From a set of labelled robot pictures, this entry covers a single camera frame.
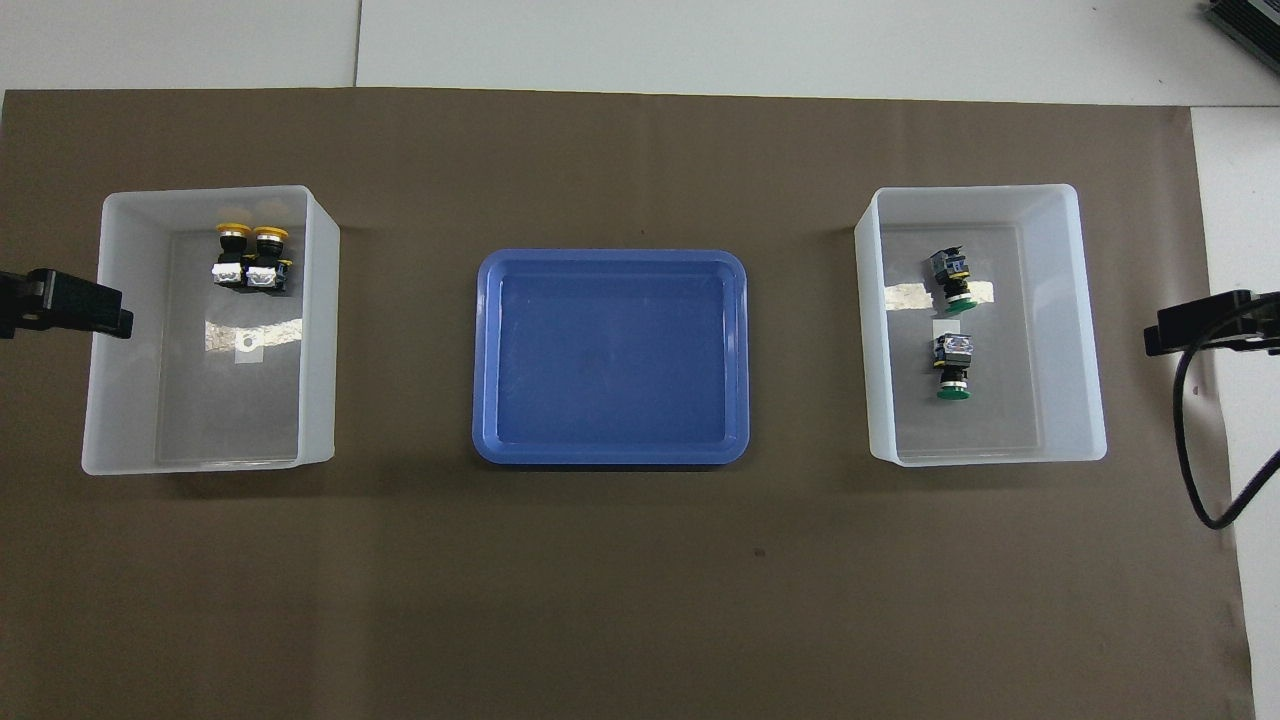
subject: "black clamp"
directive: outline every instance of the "black clamp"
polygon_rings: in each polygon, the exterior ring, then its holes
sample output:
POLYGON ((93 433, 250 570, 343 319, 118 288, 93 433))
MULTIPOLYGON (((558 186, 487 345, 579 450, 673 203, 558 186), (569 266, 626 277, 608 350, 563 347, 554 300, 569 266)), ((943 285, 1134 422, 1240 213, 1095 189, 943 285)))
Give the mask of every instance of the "black clamp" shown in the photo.
POLYGON ((1268 297, 1280 297, 1280 292, 1254 295, 1248 290, 1233 290, 1165 307, 1156 313, 1156 324, 1142 333, 1147 356, 1187 350, 1211 323, 1233 314, 1238 316, 1215 332, 1201 350, 1266 350, 1268 355, 1280 355, 1280 307, 1276 304, 1236 313, 1249 302, 1268 297))
POLYGON ((18 328, 67 328, 128 340, 133 313, 120 307, 123 300, 118 290, 49 268, 0 273, 0 338, 12 340, 18 328))

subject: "blue plastic tray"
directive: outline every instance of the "blue plastic tray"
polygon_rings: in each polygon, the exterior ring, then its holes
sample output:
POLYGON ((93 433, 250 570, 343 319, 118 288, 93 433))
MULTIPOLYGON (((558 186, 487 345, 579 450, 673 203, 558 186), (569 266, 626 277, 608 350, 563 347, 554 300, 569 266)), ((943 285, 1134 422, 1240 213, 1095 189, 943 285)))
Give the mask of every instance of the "blue plastic tray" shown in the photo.
POLYGON ((746 450, 746 272, 718 250, 499 250, 472 439, 493 462, 723 465, 746 450))

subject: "brown paper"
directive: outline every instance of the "brown paper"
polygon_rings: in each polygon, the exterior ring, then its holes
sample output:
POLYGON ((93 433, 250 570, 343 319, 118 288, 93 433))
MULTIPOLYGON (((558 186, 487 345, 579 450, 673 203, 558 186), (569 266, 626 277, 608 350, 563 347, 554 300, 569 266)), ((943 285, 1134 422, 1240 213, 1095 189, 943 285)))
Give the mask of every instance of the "brown paper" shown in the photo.
POLYGON ((93 277, 124 190, 302 183, 343 229, 321 465, 90 478, 90 338, 0 342, 0 716, 1252 716, 1231 536, 1192 515, 1171 364, 1142 354, 1158 307, 1207 293, 1187 109, 10 91, 0 132, 10 272, 93 277), (873 459, 851 229, 872 192, 1042 182, 1080 195, 1107 457, 873 459), (500 247, 737 255, 746 455, 480 460, 475 273, 500 247))

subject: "translucent storage bin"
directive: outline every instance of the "translucent storage bin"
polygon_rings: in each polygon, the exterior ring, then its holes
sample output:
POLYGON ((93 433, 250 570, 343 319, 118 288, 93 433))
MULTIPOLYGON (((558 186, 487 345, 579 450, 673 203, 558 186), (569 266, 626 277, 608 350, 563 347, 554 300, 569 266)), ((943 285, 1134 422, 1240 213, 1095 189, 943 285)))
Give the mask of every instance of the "translucent storage bin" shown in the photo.
POLYGON ((302 186, 108 197, 97 282, 124 293, 133 337, 93 337, 84 471, 274 469, 333 457, 338 237, 302 186), (283 293, 214 284, 215 227, 228 222, 288 231, 283 293))
POLYGON ((1106 454, 1084 242, 1068 184, 887 187, 855 231, 867 415, 904 466, 1106 454), (977 307, 950 315, 929 266, 963 246, 977 307), (973 336, 969 400, 936 396, 933 338, 973 336))

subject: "black cable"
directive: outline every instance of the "black cable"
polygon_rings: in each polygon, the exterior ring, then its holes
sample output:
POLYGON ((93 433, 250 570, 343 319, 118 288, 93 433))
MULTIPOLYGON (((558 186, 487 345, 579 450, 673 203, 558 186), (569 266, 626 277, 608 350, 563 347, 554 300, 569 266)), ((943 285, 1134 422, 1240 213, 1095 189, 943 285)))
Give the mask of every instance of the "black cable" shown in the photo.
POLYGON ((1258 300, 1245 302, 1210 323, 1204 332, 1196 338, 1196 342, 1187 346, 1187 350, 1183 351, 1183 356, 1178 361, 1178 370, 1174 373, 1174 442, 1178 445, 1178 465, 1183 470, 1183 482, 1187 483, 1187 495, 1192 498, 1192 507, 1196 510, 1196 516, 1212 530, 1221 530, 1234 523, 1249 501, 1253 500, 1253 496, 1258 495, 1262 486, 1280 469, 1280 450, 1276 450, 1275 455, 1258 468, 1257 474, 1253 475, 1249 484, 1244 486, 1239 497, 1231 501, 1231 505, 1226 509, 1226 512, 1222 512, 1221 518, 1210 518, 1208 512, 1204 511, 1204 502, 1201 501, 1199 491, 1196 488, 1190 460, 1187 457, 1187 427, 1183 421, 1183 386, 1187 384, 1187 369, 1192 364, 1192 357, 1210 345, 1210 338, 1216 332, 1225 328, 1236 318, 1270 305, 1280 305, 1280 296, 1260 297, 1258 300))

